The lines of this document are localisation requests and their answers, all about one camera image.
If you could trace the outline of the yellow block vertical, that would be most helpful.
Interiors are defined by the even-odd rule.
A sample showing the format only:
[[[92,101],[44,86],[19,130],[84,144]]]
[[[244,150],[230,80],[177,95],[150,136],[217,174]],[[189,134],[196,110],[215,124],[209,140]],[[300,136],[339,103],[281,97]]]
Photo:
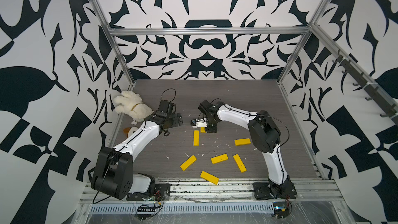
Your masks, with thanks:
[[[200,135],[199,130],[194,130],[194,133],[193,133],[193,146],[199,146],[199,135]]]
[[[197,161],[196,156],[192,155],[180,166],[180,168],[183,171],[185,171],[187,168],[189,168],[191,165],[193,165],[196,161]]]
[[[250,145],[251,140],[250,139],[238,139],[234,141],[235,146],[243,146],[243,145]]]

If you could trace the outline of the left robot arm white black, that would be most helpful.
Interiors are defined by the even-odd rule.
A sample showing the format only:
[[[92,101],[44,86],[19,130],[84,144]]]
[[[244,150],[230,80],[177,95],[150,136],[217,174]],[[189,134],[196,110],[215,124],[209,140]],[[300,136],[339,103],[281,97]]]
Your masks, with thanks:
[[[181,125],[182,116],[176,112],[175,103],[161,100],[158,109],[146,117],[130,137],[113,148],[104,147],[100,150],[91,188],[119,200],[129,194],[152,196],[155,179],[146,174],[134,173],[134,160],[160,134],[169,136],[170,128]]]

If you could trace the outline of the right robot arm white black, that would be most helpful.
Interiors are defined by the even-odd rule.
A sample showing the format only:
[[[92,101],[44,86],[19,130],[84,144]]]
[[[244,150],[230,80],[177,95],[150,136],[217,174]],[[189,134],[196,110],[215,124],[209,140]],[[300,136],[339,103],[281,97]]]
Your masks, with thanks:
[[[195,128],[204,127],[207,133],[216,133],[217,125],[227,121],[239,125],[249,131],[251,142],[264,157],[268,182],[254,184],[257,200],[293,198],[294,184],[286,171],[280,151],[281,131],[267,111],[249,112],[232,107],[222,101],[215,104],[205,100],[198,109],[201,111],[197,119],[191,120]]]

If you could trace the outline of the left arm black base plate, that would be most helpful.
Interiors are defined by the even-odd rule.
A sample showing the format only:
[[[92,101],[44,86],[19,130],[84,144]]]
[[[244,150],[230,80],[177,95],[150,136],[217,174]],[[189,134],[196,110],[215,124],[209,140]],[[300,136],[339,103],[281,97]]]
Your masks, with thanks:
[[[145,193],[127,194],[127,201],[167,200],[170,197],[171,184],[153,184]]]

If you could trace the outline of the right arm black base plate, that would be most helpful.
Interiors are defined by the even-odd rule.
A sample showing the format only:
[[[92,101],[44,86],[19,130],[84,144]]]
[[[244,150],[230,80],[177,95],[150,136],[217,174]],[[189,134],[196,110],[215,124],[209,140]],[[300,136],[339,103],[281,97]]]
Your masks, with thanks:
[[[295,199],[296,188],[294,183],[287,179],[281,185],[272,181],[267,183],[253,183],[256,200]]]

